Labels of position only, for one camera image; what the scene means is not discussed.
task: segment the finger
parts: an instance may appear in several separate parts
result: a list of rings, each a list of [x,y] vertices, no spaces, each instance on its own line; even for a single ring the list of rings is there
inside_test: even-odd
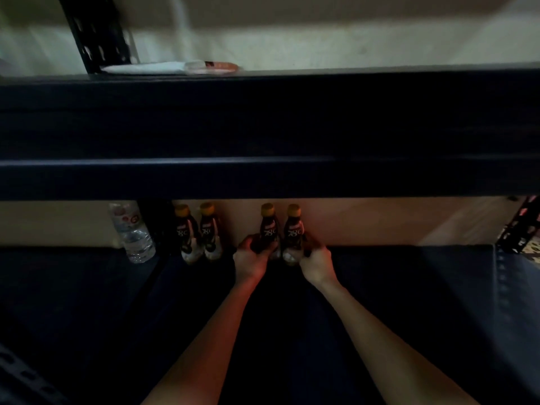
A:
[[[253,235],[250,234],[246,236],[246,238],[240,242],[240,244],[238,245],[238,249],[249,250],[252,242],[253,242]]]
[[[323,248],[325,246],[317,238],[315,238],[313,234],[308,231],[304,233],[304,237],[305,240],[303,245],[305,250],[315,250],[318,248]]]
[[[278,248],[278,242],[274,241],[270,243],[270,245],[267,248],[261,251],[259,255],[268,258],[277,248]]]

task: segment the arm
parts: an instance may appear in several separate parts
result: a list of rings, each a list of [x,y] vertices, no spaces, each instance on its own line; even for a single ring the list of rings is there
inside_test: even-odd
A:
[[[231,292],[143,405],[218,403],[244,308],[275,248],[256,255],[249,248],[251,241],[244,240],[233,256],[237,279]]]
[[[330,251],[314,239],[300,262],[304,277],[332,305],[382,397],[397,404],[477,404],[454,381],[369,313],[341,286]]]

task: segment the upper shelf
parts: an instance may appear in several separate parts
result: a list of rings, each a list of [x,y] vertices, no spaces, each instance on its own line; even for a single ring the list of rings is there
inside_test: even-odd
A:
[[[0,200],[538,191],[540,70],[0,83]]]

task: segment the orange cap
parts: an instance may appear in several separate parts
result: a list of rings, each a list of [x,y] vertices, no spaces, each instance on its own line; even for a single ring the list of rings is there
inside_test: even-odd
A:
[[[287,207],[287,215],[289,217],[300,217],[301,212],[300,206],[296,203],[289,204],[289,207]]]
[[[203,216],[211,216],[214,214],[215,211],[215,207],[212,202],[204,202],[203,204],[201,204],[200,209]]]
[[[265,203],[261,206],[261,216],[271,217],[275,214],[274,205],[271,203]]]
[[[178,217],[188,217],[190,215],[190,207],[187,204],[178,204],[174,206],[174,214]]]

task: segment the dark beverage bottle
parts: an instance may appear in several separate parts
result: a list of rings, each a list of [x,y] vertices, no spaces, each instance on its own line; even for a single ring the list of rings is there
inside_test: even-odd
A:
[[[298,204],[289,204],[287,208],[288,219],[283,228],[283,260],[290,266],[300,263],[300,259],[303,257],[304,227],[300,214],[301,209]]]
[[[279,238],[279,221],[275,216],[274,205],[265,203],[261,206],[261,229],[260,229],[260,245],[259,251],[266,249],[272,242],[277,241],[277,249],[270,255],[270,260],[275,260],[281,257],[281,247]]]
[[[215,261],[223,254],[219,218],[215,213],[213,203],[203,203],[201,204],[200,209],[202,214],[201,231],[204,254],[210,261]]]
[[[199,227],[193,218],[187,204],[179,204],[174,207],[176,215],[176,232],[178,235],[178,246],[182,258],[188,264],[193,264],[203,255],[201,247]]]

